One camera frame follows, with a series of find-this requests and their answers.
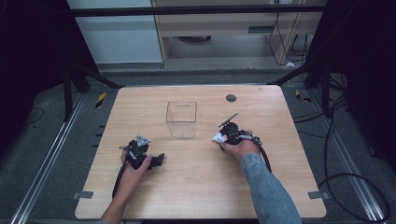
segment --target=light wood tabletop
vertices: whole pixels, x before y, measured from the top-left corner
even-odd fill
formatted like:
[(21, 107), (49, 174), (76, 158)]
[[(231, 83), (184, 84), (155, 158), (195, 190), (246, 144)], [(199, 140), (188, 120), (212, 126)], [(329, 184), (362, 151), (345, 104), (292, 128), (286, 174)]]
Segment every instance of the light wood tabletop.
[[(236, 96), (228, 102), (226, 96)], [(176, 139), (166, 124), (168, 102), (196, 102), (195, 137)], [(238, 162), (212, 137), (234, 112), (239, 130), (259, 136), (273, 174), (301, 217), (324, 217), (318, 191), (282, 90), (278, 86), (173, 86), (120, 89), (97, 149), (76, 217), (100, 218), (111, 202), (121, 161), (119, 147), (140, 135), (151, 140), (148, 153), (165, 154), (148, 170), (125, 211), (129, 219), (256, 218), (248, 183)]]

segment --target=clear plastic box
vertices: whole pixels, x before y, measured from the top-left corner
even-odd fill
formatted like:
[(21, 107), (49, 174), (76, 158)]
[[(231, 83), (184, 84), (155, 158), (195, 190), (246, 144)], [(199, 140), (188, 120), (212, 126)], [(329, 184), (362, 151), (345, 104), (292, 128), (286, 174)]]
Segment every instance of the clear plastic box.
[(193, 138), (197, 113), (196, 102), (168, 102), (166, 123), (176, 138)]

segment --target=black cord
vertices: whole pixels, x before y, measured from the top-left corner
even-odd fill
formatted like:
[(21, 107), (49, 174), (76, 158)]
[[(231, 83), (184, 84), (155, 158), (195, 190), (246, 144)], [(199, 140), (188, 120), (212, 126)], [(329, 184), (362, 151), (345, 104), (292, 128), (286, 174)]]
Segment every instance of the black cord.
[[(329, 114), (332, 114), (333, 111), (334, 111), (334, 110), (337, 110), (339, 107), (344, 106), (344, 105), (339, 105), (339, 104), (343, 103), (343, 102), (346, 101), (347, 99), (345, 99), (344, 96), (342, 96), (341, 98), (342, 98), (342, 100), (339, 101), (339, 102), (337, 102), (337, 101), (338, 101), (340, 98), (334, 101), (334, 104), (332, 105), (332, 107), (329, 108), (329, 111), (328, 111)], [(326, 114), (326, 111), (314, 112), (314, 113), (310, 113), (310, 114), (306, 114), (306, 115), (301, 115), (301, 116), (294, 117), (293, 119), (298, 119), (298, 118), (302, 118), (302, 117), (309, 116), (309, 115), (313, 115), (313, 114), (317, 114), (317, 115), (315, 115), (315, 116), (313, 116), (313, 117), (311, 117), (311, 118), (308, 118), (308, 119), (295, 120), (294, 123), (303, 123), (303, 122), (310, 121), (310, 120), (312, 120), (312, 119), (319, 118), (320, 116)]]
[[(295, 24), (296, 24), (296, 22), (297, 22), (297, 17), (298, 17), (298, 14), (296, 15), (296, 18), (294, 19), (294, 23), (293, 23), (291, 29), (294, 29), (294, 26), (295, 26)], [(277, 32), (279, 33), (279, 39), (280, 39), (280, 42), (282, 43), (283, 52), (284, 52), (285, 56), (290, 60), (291, 63), (301, 62), (302, 60), (293, 60), (293, 59), (289, 58), (288, 53), (286, 52), (286, 46), (285, 46), (285, 43), (283, 42), (283, 38), (282, 38), (282, 35), (281, 35), (281, 33), (280, 33), (280, 29), (279, 29), (279, 12), (276, 13), (276, 21), (275, 21), (275, 25), (274, 25), (274, 30), (275, 30), (275, 29), (277, 29)], [(273, 30), (273, 31), (271, 32), (271, 34), (270, 34), (270, 40), (269, 40), (269, 42), (270, 42), (270, 49), (271, 49), (271, 51), (272, 51), (272, 53), (273, 53), (273, 55), (274, 55), (274, 58), (275, 58), (276, 63), (277, 63), (278, 65), (286, 65), (285, 63), (280, 63), (280, 62), (277, 61), (276, 56), (275, 56), (275, 53), (274, 53), (274, 50), (273, 50), (273, 48), (272, 48), (272, 35), (273, 35), (273, 33), (274, 33), (274, 30)]]
[(306, 134), (306, 135), (309, 135), (309, 136), (313, 136), (313, 137), (317, 137), (317, 138), (326, 138), (326, 136), (319, 136), (319, 135), (315, 135), (315, 134), (312, 134), (312, 133), (305, 133), (305, 132), (301, 132), (301, 131), (297, 131), (297, 133), (303, 133), (303, 134)]
[(352, 6), (352, 8), (348, 11), (348, 13), (345, 15), (345, 17), (341, 20), (341, 22), (339, 22), (337, 24), (337, 26), (334, 28), (334, 30), (327, 35), (326, 39), (322, 42), (322, 44), (315, 50), (312, 52), (312, 54), (310, 55), (310, 58), (314, 58), (315, 54), (319, 52), (320, 49), (323, 48), (323, 46), (326, 45), (326, 42), (328, 42), (329, 40), (332, 40), (332, 36), (335, 35), (338, 30), (341, 28), (341, 26), (344, 24), (344, 22), (347, 20), (347, 18), (352, 14), (353, 9), (355, 9), (356, 5), (358, 4), (360, 0), (356, 0), (355, 4)]
[(39, 108), (39, 107), (33, 107), (32, 110), (34, 110), (34, 109), (41, 110), (41, 115), (40, 115), (40, 117), (39, 117), (38, 119), (35, 119), (35, 120), (31, 121), (31, 122), (24, 123), (23, 125), (29, 125), (29, 124), (36, 123), (36, 122), (38, 122), (39, 120), (41, 120), (41, 119), (43, 118), (43, 116), (44, 116), (44, 109)]
[(306, 54), (308, 52), (308, 50), (307, 50), (308, 49), (308, 35), (305, 35), (303, 49), (295, 49), (294, 48), (298, 37), (299, 37), (298, 35), (294, 37), (293, 44), (291, 45), (291, 52), (295, 56), (303, 57), (302, 60), (304, 61), (304, 59), (306, 58)]
[(125, 160), (123, 161), (122, 166), (120, 168), (119, 174), (117, 175), (116, 183), (114, 183), (114, 189), (113, 189), (113, 192), (111, 194), (112, 198), (114, 198), (116, 196), (116, 194), (117, 194), (117, 190), (119, 189), (120, 180), (121, 180), (122, 175), (123, 175), (123, 173), (125, 171), (125, 168), (126, 168), (126, 166), (128, 164), (129, 164), (129, 162), (125, 158)]
[(248, 135), (251, 137), (250, 141), (252, 141), (254, 144), (256, 144), (256, 146), (259, 148), (260, 153), (262, 154), (262, 157), (264, 158), (265, 161), (265, 165), (267, 166), (267, 169), (270, 173), (272, 173), (272, 169), (271, 169), (271, 164), (270, 161), (268, 160), (268, 156), (267, 153), (265, 152), (264, 148), (262, 147), (262, 141), (260, 141), (260, 138), (257, 136), (253, 136), (248, 132), (245, 131), (238, 131), (239, 135)]
[[(335, 201), (344, 211), (346, 211), (348, 214), (350, 214), (350, 215), (353, 216), (354, 218), (356, 218), (356, 219), (358, 219), (358, 220), (360, 220), (360, 221), (369, 222), (369, 223), (382, 223), (382, 222), (386, 221), (386, 220), (389, 218), (390, 206), (389, 206), (388, 201), (385, 199), (384, 194), (381, 192), (381, 190), (380, 190), (373, 182), (371, 182), (370, 180), (368, 180), (367, 178), (365, 178), (365, 177), (363, 177), (363, 176), (361, 176), (361, 175), (355, 175), (355, 174), (350, 174), (350, 173), (341, 173), (341, 174), (332, 175), (332, 176), (329, 176), (329, 174), (328, 174), (328, 170), (327, 170), (327, 167), (328, 167), (328, 165), (327, 165), (328, 144), (329, 144), (329, 138), (330, 138), (330, 136), (332, 135), (332, 130), (335, 129), (333, 112), (334, 112), (335, 109), (337, 108), (336, 105), (337, 105), (338, 103), (337, 103), (337, 102), (334, 102), (334, 104), (333, 104), (333, 106), (332, 106), (332, 113), (330, 113), (330, 115), (331, 115), (331, 116), (330, 116), (331, 122), (330, 122), (329, 130), (328, 130), (328, 132), (327, 132), (327, 134), (326, 134), (326, 140), (325, 140), (325, 145), (324, 145), (324, 162), (323, 162), (323, 164), (324, 164), (325, 179), (324, 179), (322, 182), (320, 182), (320, 183), (318, 184), (318, 187), (320, 188), (320, 186), (322, 186), (323, 184), (326, 184), (326, 187), (327, 187), (327, 189), (328, 189), (328, 191), (329, 191), (329, 194), (330, 194), (331, 197), (334, 199), (334, 201)], [(334, 178), (336, 178), (336, 177), (340, 177), (340, 176), (354, 176), (354, 177), (357, 177), (357, 178), (360, 178), (360, 179), (363, 179), (364, 181), (366, 181), (366, 182), (367, 182), (367, 183), (368, 183), (368, 184), (380, 195), (380, 197), (381, 197), (382, 200), (384, 201), (385, 206), (386, 206), (386, 214), (385, 214), (385, 217), (382, 218), (382, 219), (380, 219), (380, 220), (372, 221), (372, 220), (370, 220), (370, 219), (367, 219), (367, 218), (364, 218), (364, 217), (360, 217), (360, 216), (358, 216), (358, 215), (352, 213), (352, 212), (351, 212), (350, 210), (348, 210), (346, 207), (344, 207), (344, 206), (337, 200), (337, 198), (335, 197), (334, 193), (332, 192), (332, 188), (331, 188), (331, 186), (330, 186), (330, 180), (331, 180), (331, 179), (334, 179)]]
[(334, 88), (339, 91), (345, 91), (347, 89), (347, 86), (342, 81), (337, 80), (332, 75), (330, 75), (330, 81), (334, 85)]

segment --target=dark background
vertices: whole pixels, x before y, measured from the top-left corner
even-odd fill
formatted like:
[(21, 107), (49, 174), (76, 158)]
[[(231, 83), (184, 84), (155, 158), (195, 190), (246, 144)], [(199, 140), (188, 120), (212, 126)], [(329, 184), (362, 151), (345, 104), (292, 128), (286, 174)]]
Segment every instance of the dark background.
[[(347, 76), (346, 97), (375, 155), (396, 169), (396, 5), (367, 0), (329, 5), (338, 8), (323, 13), (308, 57), (324, 59), (330, 72)], [(321, 65), (308, 78), (322, 76)]]
[[(64, 56), (57, 43), (76, 61), (98, 72), (76, 20), (41, 17), (43, 6), (69, 9), (66, 1), (8, 0), (0, 15), (0, 155), (32, 110), (35, 96), (63, 83)], [(77, 71), (73, 76), (84, 77)]]

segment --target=metal bracket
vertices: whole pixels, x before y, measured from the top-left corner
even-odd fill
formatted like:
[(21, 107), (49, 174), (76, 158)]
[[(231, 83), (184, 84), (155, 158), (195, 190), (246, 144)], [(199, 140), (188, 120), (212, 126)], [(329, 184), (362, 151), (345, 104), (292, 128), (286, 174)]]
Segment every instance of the metal bracket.
[(148, 143), (150, 143), (151, 140), (149, 140), (149, 139), (147, 139), (147, 138), (145, 138), (145, 137), (140, 136), (139, 134), (137, 134), (137, 135), (136, 135), (136, 142), (137, 142), (137, 145), (138, 145), (139, 147), (142, 147), (142, 146), (145, 146), (145, 145), (147, 145)]
[(92, 191), (75, 192), (72, 195), (72, 199), (80, 199), (80, 198), (91, 199), (92, 195), (93, 195)]
[(327, 192), (312, 191), (308, 192), (309, 199), (330, 199), (330, 195)]
[(238, 115), (238, 112), (233, 113), (232, 116), (230, 116), (229, 119), (224, 120), (221, 124), (219, 124), (219, 127), (224, 126), (226, 123), (230, 122), (233, 118), (235, 118), (235, 116)]

